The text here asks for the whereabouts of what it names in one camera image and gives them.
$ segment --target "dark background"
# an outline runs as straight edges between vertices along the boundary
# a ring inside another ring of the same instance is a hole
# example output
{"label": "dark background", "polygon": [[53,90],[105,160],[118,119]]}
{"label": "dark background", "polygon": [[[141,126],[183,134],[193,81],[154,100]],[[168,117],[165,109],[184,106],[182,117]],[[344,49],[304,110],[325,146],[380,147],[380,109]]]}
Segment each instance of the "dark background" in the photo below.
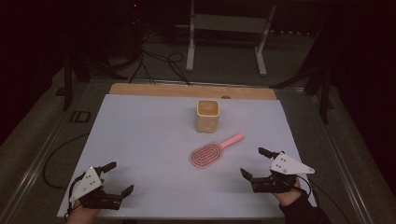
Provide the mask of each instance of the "dark background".
{"label": "dark background", "polygon": [[[260,16],[262,8],[266,8],[248,7],[247,1],[236,0],[197,2],[196,9],[204,13],[237,16]],[[134,13],[142,13],[142,19],[152,29],[166,35],[175,36],[176,24],[189,24],[189,1],[137,3],[139,11]],[[128,14],[127,4],[121,0],[1,3],[0,143],[51,85],[52,76],[63,66],[70,43],[95,57],[106,56],[110,51],[120,53],[119,49],[124,46],[118,44],[117,36],[124,35],[125,26],[133,19]],[[337,59],[332,70],[332,84],[338,88],[348,112],[395,193],[396,183],[392,178],[396,171],[393,141],[396,137],[395,3],[311,3],[303,4],[303,7],[296,4],[278,8],[272,29],[276,34],[292,31],[316,35],[323,28],[307,61],[314,64],[318,59]]]}

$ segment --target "person's hand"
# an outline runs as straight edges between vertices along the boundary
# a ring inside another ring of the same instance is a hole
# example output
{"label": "person's hand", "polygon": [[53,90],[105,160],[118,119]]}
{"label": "person's hand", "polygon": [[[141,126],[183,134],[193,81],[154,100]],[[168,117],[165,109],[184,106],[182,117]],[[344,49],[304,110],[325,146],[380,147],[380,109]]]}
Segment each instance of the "person's hand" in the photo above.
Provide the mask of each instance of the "person's hand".
{"label": "person's hand", "polygon": [[83,207],[79,200],[76,200],[73,205],[73,211],[67,220],[68,224],[91,224],[95,220],[96,215],[100,209],[91,209]]}
{"label": "person's hand", "polygon": [[[300,181],[298,177],[296,177],[296,183],[294,184],[294,186],[297,188],[300,187]],[[288,206],[289,204],[294,203],[294,201],[296,201],[302,195],[302,193],[297,189],[291,189],[291,191],[285,193],[273,194],[282,206]]]}

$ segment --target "white triangular bracket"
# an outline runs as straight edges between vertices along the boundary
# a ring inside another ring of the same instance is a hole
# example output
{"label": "white triangular bracket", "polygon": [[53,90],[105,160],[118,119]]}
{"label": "white triangular bracket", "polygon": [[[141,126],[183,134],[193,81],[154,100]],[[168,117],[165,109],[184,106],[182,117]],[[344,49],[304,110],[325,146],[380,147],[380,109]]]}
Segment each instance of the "white triangular bracket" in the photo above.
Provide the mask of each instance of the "white triangular bracket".
{"label": "white triangular bracket", "polygon": [[79,182],[79,185],[74,190],[72,196],[69,199],[69,202],[72,203],[75,200],[81,198],[82,196],[88,194],[102,186],[102,181],[99,178],[99,175],[96,173],[93,167],[88,169],[87,173],[85,173],[84,177]]}
{"label": "white triangular bracket", "polygon": [[283,175],[302,175],[315,173],[315,170],[311,167],[284,153],[277,155],[276,159],[270,165],[270,170],[276,171]]}

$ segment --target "table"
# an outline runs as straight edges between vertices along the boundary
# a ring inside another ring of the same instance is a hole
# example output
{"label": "table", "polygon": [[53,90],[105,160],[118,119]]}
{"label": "table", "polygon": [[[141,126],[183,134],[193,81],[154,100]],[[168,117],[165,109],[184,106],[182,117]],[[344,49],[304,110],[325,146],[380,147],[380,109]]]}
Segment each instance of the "table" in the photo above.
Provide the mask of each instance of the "table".
{"label": "table", "polygon": [[247,33],[262,34],[262,40],[254,49],[256,54],[257,65],[259,67],[259,74],[262,77],[267,76],[264,59],[262,57],[262,49],[264,48],[265,40],[268,36],[271,20],[276,11],[276,5],[271,6],[271,10],[265,18],[247,18],[247,17],[231,17],[219,15],[206,15],[195,13],[195,0],[191,0],[191,17],[190,17],[190,44],[187,54],[186,70],[192,71],[194,65],[195,54],[195,29],[219,30],[219,31],[235,31]]}
{"label": "table", "polygon": [[[115,159],[119,166],[104,175],[106,183],[110,183],[105,184],[105,190],[113,193],[135,184],[135,191],[123,201],[119,211],[103,210],[99,217],[282,217],[277,200],[271,194],[254,194],[239,172],[239,168],[243,167],[255,176],[269,175],[268,166],[272,161],[259,155],[257,147],[282,148],[299,160],[286,117],[282,114],[283,109],[273,91],[115,84],[109,93],[72,179],[90,165],[105,165]],[[197,99],[208,97],[215,97],[220,102],[219,123],[222,126],[213,134],[197,133],[192,128],[195,103]],[[266,128],[253,129],[260,121],[265,123]],[[222,139],[233,133],[235,127],[245,133],[246,138],[234,148],[224,151],[220,161],[204,170],[189,163],[191,149],[201,147],[209,139]],[[58,216],[64,214],[66,206],[67,196]]]}

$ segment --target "black sleeve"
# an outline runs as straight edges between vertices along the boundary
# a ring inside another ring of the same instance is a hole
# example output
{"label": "black sleeve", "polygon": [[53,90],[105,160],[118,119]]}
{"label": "black sleeve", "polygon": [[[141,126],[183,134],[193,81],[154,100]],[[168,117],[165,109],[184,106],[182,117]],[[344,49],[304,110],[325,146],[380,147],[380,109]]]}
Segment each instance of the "black sleeve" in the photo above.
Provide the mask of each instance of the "black sleeve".
{"label": "black sleeve", "polygon": [[332,224],[322,209],[311,205],[306,195],[288,206],[279,205],[279,208],[285,214],[285,224]]}

